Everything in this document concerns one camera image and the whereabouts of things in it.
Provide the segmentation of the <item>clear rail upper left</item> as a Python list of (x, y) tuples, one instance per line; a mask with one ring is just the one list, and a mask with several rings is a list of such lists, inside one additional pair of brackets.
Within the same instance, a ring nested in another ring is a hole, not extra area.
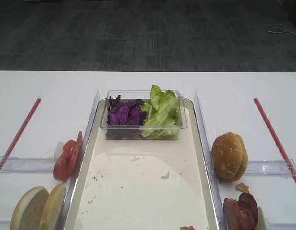
[(54, 158), (0, 157), (0, 173), (51, 173)]

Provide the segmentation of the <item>tomato slice rear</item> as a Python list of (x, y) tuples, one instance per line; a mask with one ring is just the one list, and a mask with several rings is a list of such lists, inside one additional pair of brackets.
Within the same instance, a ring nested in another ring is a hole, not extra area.
[(82, 132), (79, 131), (77, 141), (76, 141), (75, 147), (73, 148), (71, 159), (67, 168), (68, 174), (72, 174), (74, 170), (76, 159), (77, 159), (79, 150), (82, 146), (82, 143), (83, 143), (83, 135), (82, 135)]

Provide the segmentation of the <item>right red tape strip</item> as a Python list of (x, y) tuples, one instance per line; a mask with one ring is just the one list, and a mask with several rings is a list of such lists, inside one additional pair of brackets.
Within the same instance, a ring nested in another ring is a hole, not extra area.
[(296, 184), (296, 168), (292, 165), (292, 161), (289, 159), (288, 155), (286, 154), (286, 152), (285, 152), (285, 150), (284, 150), (284, 148), (283, 148), (283, 146), (282, 146), (282, 144), (281, 144), (281, 142), (280, 142), (280, 140), (279, 140), (273, 126), (272, 126), (272, 124), (270, 123), (270, 121), (268, 119), (268, 116), (266, 115), (261, 103), (259, 102), (258, 98), (254, 98), (253, 101), (254, 101), (258, 111), (260, 112), (260, 115), (261, 115), (262, 119), (264, 120), (264, 122), (265, 122), (265, 124), (266, 124), (266, 126), (267, 126), (267, 128), (268, 128), (268, 130), (269, 130), (269, 132), (270, 132), (270, 134), (271, 134), (271, 136), (272, 136), (272, 138), (273, 138), (273, 140), (274, 140), (274, 142), (275, 142), (275, 144), (276, 144), (282, 158), (283, 158), (283, 160), (286, 162), (286, 165), (287, 165), (287, 167), (288, 167), (288, 169), (289, 169), (289, 171), (290, 171), (290, 173), (291, 173), (291, 175), (292, 175), (292, 177), (294, 179), (294, 182)]

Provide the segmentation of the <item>right clear long divider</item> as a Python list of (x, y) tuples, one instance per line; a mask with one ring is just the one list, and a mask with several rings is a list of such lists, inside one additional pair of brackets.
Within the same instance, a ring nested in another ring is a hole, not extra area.
[(205, 168), (207, 172), (209, 188), (210, 188), (212, 202), (213, 202), (217, 229), (226, 230), (227, 224), (226, 224), (226, 220), (223, 213), (223, 202), (222, 202), (219, 188), (218, 188), (218, 185), (219, 185), (218, 178), (213, 172), (213, 159), (210, 152), (210, 143), (208, 140), (208, 135), (207, 135), (206, 127), (204, 123), (201, 102), (197, 94), (197, 91), (195, 91), (194, 93), (194, 105), (195, 105), (195, 111), (196, 111), (196, 117), (197, 117), (197, 123), (198, 123), (198, 130), (201, 137), (202, 151), (204, 155)]

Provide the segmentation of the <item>tomato slice front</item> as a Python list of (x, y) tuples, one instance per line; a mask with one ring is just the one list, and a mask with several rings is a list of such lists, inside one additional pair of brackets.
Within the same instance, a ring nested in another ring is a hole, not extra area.
[(69, 170), (73, 149), (76, 145), (75, 140), (69, 140), (62, 148), (63, 152), (56, 161), (53, 170), (53, 176), (57, 181), (66, 181), (71, 175), (72, 170)]

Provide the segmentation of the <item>clear rail upper right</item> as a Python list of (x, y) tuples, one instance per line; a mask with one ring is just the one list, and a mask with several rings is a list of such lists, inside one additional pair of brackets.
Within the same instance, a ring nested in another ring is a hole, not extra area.
[(244, 175), (251, 176), (296, 176), (293, 160), (248, 161)]

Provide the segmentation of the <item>white pusher block right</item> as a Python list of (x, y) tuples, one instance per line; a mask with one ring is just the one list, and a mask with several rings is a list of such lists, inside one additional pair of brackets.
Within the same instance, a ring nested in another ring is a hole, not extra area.
[(258, 223), (255, 230), (271, 230), (270, 223), (268, 219), (265, 218), (261, 207), (258, 207)]

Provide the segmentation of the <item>purple cabbage leaves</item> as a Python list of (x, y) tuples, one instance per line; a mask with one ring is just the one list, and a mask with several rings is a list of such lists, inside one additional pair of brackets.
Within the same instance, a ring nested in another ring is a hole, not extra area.
[(142, 99), (120, 102), (121, 95), (116, 98), (109, 97), (107, 108), (107, 124), (110, 126), (142, 126), (147, 117), (147, 112), (140, 106), (144, 104)]

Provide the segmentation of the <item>clear rail lower right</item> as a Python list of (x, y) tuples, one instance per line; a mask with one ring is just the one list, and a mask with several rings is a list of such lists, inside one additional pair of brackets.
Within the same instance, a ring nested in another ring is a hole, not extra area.
[(267, 230), (296, 230), (296, 223), (267, 223)]

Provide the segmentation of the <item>left red tape strip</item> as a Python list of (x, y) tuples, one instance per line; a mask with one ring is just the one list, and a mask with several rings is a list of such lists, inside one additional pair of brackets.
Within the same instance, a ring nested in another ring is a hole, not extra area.
[(29, 123), (29, 121), (32, 118), (33, 114), (35, 113), (36, 109), (38, 108), (41, 100), (42, 100), (41, 98), (36, 99), (36, 102), (34, 103), (33, 107), (31, 108), (31, 110), (30, 110), (29, 114), (27, 115), (26, 119), (22, 123), (20, 129), (18, 130), (17, 134), (15, 135), (14, 139), (12, 140), (10, 146), (8, 147), (5, 154), (2, 156), (2, 158), (0, 160), (0, 172), (1, 172), (1, 170), (2, 170), (2, 168), (4, 166), (4, 164), (5, 164), (6, 160), (8, 159), (11, 152), (13, 151), (15, 145), (17, 144), (19, 138), (21, 137), (23, 131), (25, 130), (27, 124)]

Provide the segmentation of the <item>sesame bun top front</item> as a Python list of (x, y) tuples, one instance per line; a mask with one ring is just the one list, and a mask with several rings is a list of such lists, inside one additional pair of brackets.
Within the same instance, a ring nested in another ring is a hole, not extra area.
[(242, 146), (237, 134), (229, 132), (218, 136), (212, 145), (215, 173), (223, 179), (233, 178), (243, 158)]

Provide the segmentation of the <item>small meat crumb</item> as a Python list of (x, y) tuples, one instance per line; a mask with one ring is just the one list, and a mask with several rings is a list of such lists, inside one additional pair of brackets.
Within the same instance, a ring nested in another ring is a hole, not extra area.
[(244, 183), (239, 183), (235, 186), (235, 189), (237, 191), (240, 191), (242, 193), (249, 193), (249, 186)]

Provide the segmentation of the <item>sesame bun top rear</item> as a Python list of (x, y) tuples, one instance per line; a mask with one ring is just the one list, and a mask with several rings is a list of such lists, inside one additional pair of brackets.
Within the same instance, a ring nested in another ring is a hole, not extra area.
[(235, 174), (235, 176), (232, 178), (232, 181), (238, 181), (243, 176), (244, 172), (247, 169), (247, 165), (248, 165), (248, 154), (247, 154), (247, 150), (246, 150), (243, 138), (239, 134), (236, 134), (236, 136), (239, 139), (239, 142), (242, 147), (242, 160), (241, 160), (241, 164), (239, 166), (239, 170)]

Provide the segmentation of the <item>clear plastic salad container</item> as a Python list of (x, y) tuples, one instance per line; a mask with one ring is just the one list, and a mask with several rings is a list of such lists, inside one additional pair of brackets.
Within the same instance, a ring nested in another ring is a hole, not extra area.
[(187, 128), (184, 98), (176, 90), (107, 93), (100, 128), (110, 140), (176, 140)]

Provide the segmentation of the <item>bun slice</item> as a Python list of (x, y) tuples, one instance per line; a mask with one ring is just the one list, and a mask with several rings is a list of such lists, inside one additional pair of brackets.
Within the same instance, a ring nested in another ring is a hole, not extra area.
[(66, 194), (65, 184), (55, 186), (48, 196), (45, 203), (39, 229), (40, 230), (54, 230), (61, 213)]
[(10, 230), (38, 230), (48, 196), (49, 192), (42, 186), (28, 190), (13, 211)]

